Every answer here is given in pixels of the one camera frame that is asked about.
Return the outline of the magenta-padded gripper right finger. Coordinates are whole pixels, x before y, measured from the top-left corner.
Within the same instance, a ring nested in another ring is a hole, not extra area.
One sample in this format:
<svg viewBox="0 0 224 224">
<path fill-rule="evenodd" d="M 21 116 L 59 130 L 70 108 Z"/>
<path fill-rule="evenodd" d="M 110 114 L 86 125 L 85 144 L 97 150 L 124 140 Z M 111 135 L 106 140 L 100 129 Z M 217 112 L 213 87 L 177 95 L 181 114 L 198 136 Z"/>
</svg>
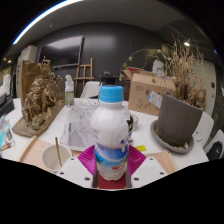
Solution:
<svg viewBox="0 0 224 224">
<path fill-rule="evenodd" d="M 128 188 L 140 188 L 167 175 L 168 173 L 155 157 L 147 157 L 135 147 L 129 147 L 126 168 Z"/>
</svg>

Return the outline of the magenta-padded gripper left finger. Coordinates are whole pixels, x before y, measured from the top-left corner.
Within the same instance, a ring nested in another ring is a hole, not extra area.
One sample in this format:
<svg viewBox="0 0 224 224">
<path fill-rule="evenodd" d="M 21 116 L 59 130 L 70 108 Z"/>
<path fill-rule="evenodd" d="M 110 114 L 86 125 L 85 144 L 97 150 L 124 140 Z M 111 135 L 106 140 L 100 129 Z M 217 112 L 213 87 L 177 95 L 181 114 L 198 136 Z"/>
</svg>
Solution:
<svg viewBox="0 0 224 224">
<path fill-rule="evenodd" d="M 56 175 L 84 188 L 96 188 L 98 169 L 94 147 L 90 146 L 77 157 L 70 157 Z"/>
</svg>

